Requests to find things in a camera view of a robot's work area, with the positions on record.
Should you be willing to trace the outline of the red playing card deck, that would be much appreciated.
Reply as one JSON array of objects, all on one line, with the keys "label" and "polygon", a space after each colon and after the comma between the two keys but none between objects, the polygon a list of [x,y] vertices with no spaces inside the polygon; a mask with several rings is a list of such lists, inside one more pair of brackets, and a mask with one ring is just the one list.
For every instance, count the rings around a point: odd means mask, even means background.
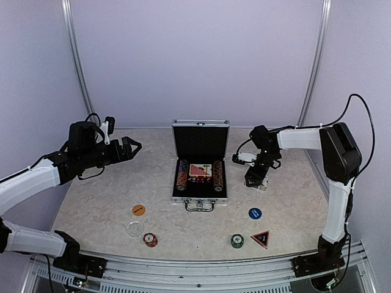
[{"label": "red playing card deck", "polygon": [[211,164],[190,164],[189,176],[190,177],[212,177],[213,167]]}]

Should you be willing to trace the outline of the aluminium poker case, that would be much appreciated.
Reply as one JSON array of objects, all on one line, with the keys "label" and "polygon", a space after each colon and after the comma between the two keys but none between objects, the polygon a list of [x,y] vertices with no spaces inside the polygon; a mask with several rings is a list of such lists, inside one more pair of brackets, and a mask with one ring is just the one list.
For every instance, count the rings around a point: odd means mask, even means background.
[{"label": "aluminium poker case", "polygon": [[225,155],[228,120],[172,121],[177,157],[172,202],[188,212],[211,212],[228,202]]}]

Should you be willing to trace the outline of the black triangular button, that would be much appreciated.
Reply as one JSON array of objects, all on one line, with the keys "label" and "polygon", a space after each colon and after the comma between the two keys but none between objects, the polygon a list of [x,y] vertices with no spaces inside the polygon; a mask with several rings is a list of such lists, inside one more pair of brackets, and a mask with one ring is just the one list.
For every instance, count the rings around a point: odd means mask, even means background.
[{"label": "black triangular button", "polygon": [[268,242],[269,242],[269,231],[265,231],[259,234],[254,234],[251,236],[251,238],[261,245],[265,250],[268,248]]}]

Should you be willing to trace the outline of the clear round button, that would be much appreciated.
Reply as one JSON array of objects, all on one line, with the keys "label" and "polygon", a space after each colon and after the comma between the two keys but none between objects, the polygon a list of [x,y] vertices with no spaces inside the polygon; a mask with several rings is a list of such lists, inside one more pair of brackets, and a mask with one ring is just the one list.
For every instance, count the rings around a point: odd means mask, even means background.
[{"label": "clear round button", "polygon": [[144,225],[140,221],[133,221],[127,224],[125,230],[130,237],[140,237],[144,232]]}]

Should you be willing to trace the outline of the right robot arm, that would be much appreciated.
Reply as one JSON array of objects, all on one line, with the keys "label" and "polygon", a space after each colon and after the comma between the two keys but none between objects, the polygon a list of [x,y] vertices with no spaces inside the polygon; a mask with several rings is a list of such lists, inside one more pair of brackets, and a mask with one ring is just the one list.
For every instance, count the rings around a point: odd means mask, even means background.
[{"label": "right robot arm", "polygon": [[248,138],[259,153],[237,150],[233,162],[249,165],[246,186],[260,186],[270,168],[281,166],[281,150],[317,150],[329,183],[326,224],[318,241],[318,253],[312,258],[316,270],[325,271],[337,259],[346,239],[348,219],[353,208],[353,193],[358,176],[368,167],[362,162],[360,149],[346,123],[338,117],[328,124],[316,126],[284,126],[267,129],[256,126]]}]

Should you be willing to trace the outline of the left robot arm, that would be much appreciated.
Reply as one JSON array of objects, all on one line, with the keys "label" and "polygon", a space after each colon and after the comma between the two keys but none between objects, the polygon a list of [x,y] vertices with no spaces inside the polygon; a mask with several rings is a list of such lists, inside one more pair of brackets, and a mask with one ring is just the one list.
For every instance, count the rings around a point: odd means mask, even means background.
[{"label": "left robot arm", "polygon": [[[1,214],[46,189],[64,185],[75,178],[83,179],[89,168],[132,160],[141,143],[123,137],[109,143],[65,148],[42,156],[34,165],[1,180]],[[70,270],[80,271],[86,264],[83,254],[71,248],[72,239],[62,232],[46,232],[1,220],[1,252],[44,254],[60,257]]]}]

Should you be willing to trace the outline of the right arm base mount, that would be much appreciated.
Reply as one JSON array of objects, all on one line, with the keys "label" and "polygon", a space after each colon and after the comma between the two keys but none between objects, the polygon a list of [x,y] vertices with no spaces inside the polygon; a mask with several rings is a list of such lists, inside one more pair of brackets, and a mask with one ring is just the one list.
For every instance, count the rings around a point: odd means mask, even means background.
[{"label": "right arm base mount", "polygon": [[297,256],[292,259],[291,263],[295,277],[304,277],[336,269],[337,267],[343,267],[345,261],[342,256],[342,248],[345,243],[346,236],[334,243],[331,243],[320,236],[316,253]]}]

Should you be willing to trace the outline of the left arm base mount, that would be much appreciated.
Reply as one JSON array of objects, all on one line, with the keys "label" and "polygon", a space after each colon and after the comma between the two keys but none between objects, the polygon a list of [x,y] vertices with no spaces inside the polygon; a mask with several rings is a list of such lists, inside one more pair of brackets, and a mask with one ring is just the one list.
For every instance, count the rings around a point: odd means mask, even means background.
[{"label": "left arm base mount", "polygon": [[107,260],[80,253],[80,244],[63,231],[55,230],[66,243],[64,253],[53,260],[53,266],[87,277],[102,278]]}]

